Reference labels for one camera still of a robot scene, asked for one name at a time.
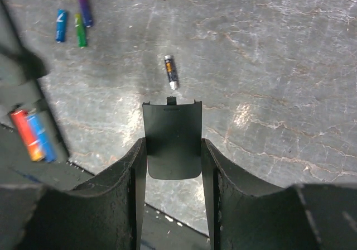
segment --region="battery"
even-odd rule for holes
[[[30,111],[26,116],[26,119],[30,125],[31,130],[37,136],[37,139],[40,141],[40,147],[43,153],[45,154],[45,161],[55,161],[57,159],[56,152],[36,111]]]
[[[90,13],[88,0],[78,0],[78,2],[82,13],[84,26],[87,28],[93,26],[93,19]]]
[[[67,12],[63,9],[58,9],[56,20],[56,41],[64,42],[66,36]]]
[[[32,161],[40,161],[43,159],[44,154],[41,151],[40,141],[36,139],[35,134],[32,133],[30,125],[27,123],[26,112],[24,110],[16,110],[11,113],[11,118],[17,127],[28,154]]]
[[[166,55],[164,57],[164,61],[165,61],[165,68],[167,71],[168,82],[170,84],[170,87],[172,90],[176,90],[177,87],[179,86],[178,84],[179,77],[177,76],[177,70],[176,70],[175,62],[173,61],[173,56]]]
[[[85,30],[83,27],[81,14],[74,14],[74,24],[77,32],[78,46],[83,48],[87,46],[87,40],[85,37]]]

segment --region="black object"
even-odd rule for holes
[[[119,162],[73,191],[37,185],[37,207],[18,249],[139,249],[145,182],[141,139]]]
[[[314,229],[321,227],[308,222],[310,205],[294,191],[303,185],[285,190],[267,183],[225,158],[209,140],[202,142],[202,177],[211,249],[318,249]],[[324,214],[325,201],[313,202]]]
[[[155,179],[190,179],[201,174],[202,102],[143,104],[149,175]]]

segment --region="red battery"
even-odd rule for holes
[[[11,113],[12,120],[17,127],[17,130],[27,148],[28,154],[32,161],[40,161],[43,159],[44,154],[40,148],[40,142],[36,139],[35,135],[27,123],[26,112],[24,110],[16,110]]]

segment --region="gray floor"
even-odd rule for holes
[[[72,158],[99,172],[143,136],[142,102],[202,100],[203,136],[280,186],[357,181],[357,0],[90,0],[79,49],[76,0],[10,0]],[[70,11],[56,44],[56,10]],[[170,90],[163,55],[181,88]],[[148,178],[146,201],[207,232],[201,179]]]

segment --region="black plastic cover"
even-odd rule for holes
[[[201,174],[202,102],[143,103],[148,170],[154,179],[192,179]]]

